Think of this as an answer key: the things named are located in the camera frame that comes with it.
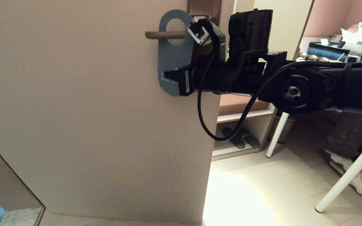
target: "cabinet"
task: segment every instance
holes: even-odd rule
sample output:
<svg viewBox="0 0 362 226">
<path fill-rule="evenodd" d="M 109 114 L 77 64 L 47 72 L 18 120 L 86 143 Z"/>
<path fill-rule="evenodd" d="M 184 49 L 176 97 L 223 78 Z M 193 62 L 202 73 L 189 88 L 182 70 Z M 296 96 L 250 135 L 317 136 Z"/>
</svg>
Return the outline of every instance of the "cabinet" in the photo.
<svg viewBox="0 0 362 226">
<path fill-rule="evenodd" d="M 249 101 L 249 97 L 245 98 L 245 103 L 242 105 L 246 105 Z M 232 100 L 240 99 L 240 101 L 236 100 L 232 105 L 222 106 L 222 102 L 227 101 L 231 102 Z M 220 101 L 220 114 L 224 112 L 231 112 L 233 108 L 242 104 L 242 98 L 238 96 L 225 95 L 221 97 Z M 242 108 L 234 109 L 234 111 L 242 112 Z M 276 114 L 275 107 L 273 104 L 256 101 L 254 106 L 252 107 L 252 111 L 250 111 L 244 121 L 243 127 L 251 132 L 251 134 L 260 142 L 260 147 L 253 148 L 249 144 L 245 143 L 245 148 L 239 149 L 230 141 L 218 142 L 215 141 L 211 160 L 220 160 L 229 157 L 239 156 L 247 153 L 255 153 L 264 149 L 266 137 L 270 131 L 270 127 L 272 125 L 274 116 Z M 240 119 L 242 113 L 235 114 L 227 114 L 217 117 L 217 127 L 216 127 L 216 136 L 223 136 L 222 130 L 224 127 L 234 128 Z"/>
</svg>

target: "plastic bottle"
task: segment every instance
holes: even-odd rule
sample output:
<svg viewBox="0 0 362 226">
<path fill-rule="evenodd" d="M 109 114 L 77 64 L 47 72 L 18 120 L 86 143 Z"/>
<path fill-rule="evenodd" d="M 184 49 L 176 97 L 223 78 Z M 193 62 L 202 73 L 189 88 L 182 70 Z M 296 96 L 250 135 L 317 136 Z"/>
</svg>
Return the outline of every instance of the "plastic bottle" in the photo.
<svg viewBox="0 0 362 226">
<path fill-rule="evenodd" d="M 346 63 L 349 60 L 349 58 L 355 58 L 356 62 L 359 62 L 362 56 L 362 41 L 357 42 L 357 46 L 354 50 L 351 50 L 349 55 L 346 58 Z"/>
</svg>

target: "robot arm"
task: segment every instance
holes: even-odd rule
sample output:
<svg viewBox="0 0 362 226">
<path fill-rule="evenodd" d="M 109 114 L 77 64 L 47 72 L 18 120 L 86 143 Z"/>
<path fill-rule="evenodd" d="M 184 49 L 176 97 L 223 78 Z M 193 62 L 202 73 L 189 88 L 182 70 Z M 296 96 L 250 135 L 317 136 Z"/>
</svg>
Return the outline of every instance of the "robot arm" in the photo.
<svg viewBox="0 0 362 226">
<path fill-rule="evenodd" d="M 188 32 L 198 43 L 210 37 L 213 51 L 190 66 L 165 72 L 178 82 L 180 95 L 198 92 L 198 114 L 205 131 L 215 140 L 233 137 L 258 98 L 286 113 L 307 113 L 335 107 L 362 113 L 362 62 L 293 62 L 287 52 L 268 51 L 272 10 L 254 10 L 231 16 L 230 57 L 225 61 L 225 37 L 208 19 L 192 22 Z M 202 92 L 252 96 L 237 127 L 226 137 L 216 137 L 201 116 Z"/>
</svg>

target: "tiled floor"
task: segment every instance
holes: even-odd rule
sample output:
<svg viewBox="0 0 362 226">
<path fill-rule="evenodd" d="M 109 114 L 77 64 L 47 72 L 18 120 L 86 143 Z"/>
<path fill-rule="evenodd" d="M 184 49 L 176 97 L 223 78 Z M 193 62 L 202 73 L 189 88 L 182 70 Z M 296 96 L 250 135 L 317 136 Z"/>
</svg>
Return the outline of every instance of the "tiled floor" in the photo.
<svg viewBox="0 0 362 226">
<path fill-rule="evenodd" d="M 6 212 L 0 226 L 34 226 L 41 209 L 19 209 Z"/>
<path fill-rule="evenodd" d="M 268 159 L 264 152 L 212 162 L 206 226 L 362 226 L 362 196 L 347 187 L 325 209 L 315 205 L 339 177 L 323 161 L 326 122 L 297 120 L 285 145 Z M 41 226 L 180 226 L 45 213 Z"/>
</svg>

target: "sneaker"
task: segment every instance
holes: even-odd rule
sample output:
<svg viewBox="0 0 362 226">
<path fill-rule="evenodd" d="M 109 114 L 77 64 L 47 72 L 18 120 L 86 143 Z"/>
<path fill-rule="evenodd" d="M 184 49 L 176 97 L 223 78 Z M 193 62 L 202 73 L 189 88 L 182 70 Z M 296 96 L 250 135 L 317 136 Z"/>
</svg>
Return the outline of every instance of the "sneaker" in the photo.
<svg viewBox="0 0 362 226">
<path fill-rule="evenodd" d="M 351 159 L 346 159 L 336 153 L 333 153 L 329 150 L 323 150 L 322 157 L 326 163 L 334 170 L 339 176 L 343 176 L 346 171 L 353 165 Z M 362 195 L 362 180 L 359 174 L 349 183 L 353 190 L 358 194 Z"/>
<path fill-rule="evenodd" d="M 345 157 L 326 149 L 323 150 L 322 157 L 339 176 L 343 176 L 350 166 L 353 165 L 353 161 L 351 159 L 346 159 Z"/>
<path fill-rule="evenodd" d="M 362 180 L 359 174 L 349 183 L 349 185 L 360 195 L 362 195 Z"/>
</svg>

